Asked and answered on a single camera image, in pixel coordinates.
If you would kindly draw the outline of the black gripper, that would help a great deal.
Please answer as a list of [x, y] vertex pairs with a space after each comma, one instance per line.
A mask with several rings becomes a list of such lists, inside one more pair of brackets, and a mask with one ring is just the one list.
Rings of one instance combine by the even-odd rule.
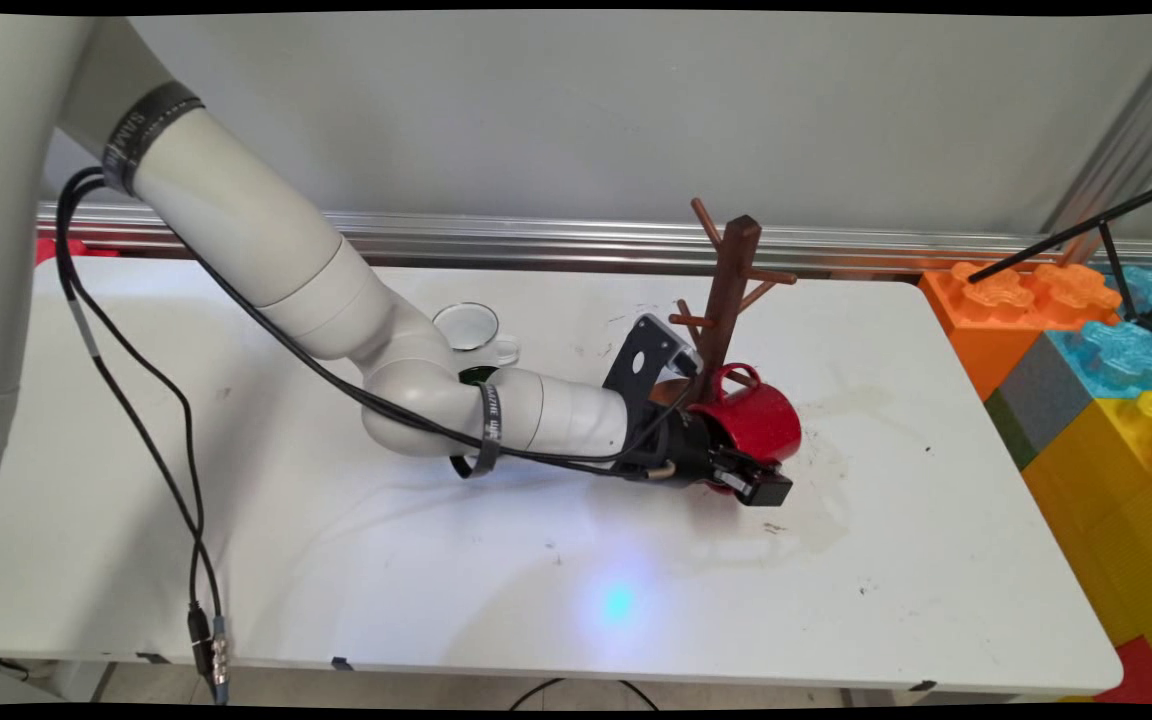
[[730, 454], [700, 414], [647, 404], [628, 438], [643, 432], [646, 438], [628, 450], [631, 482], [666, 488], [710, 483], [749, 507], [780, 507], [794, 487], [780, 462]]

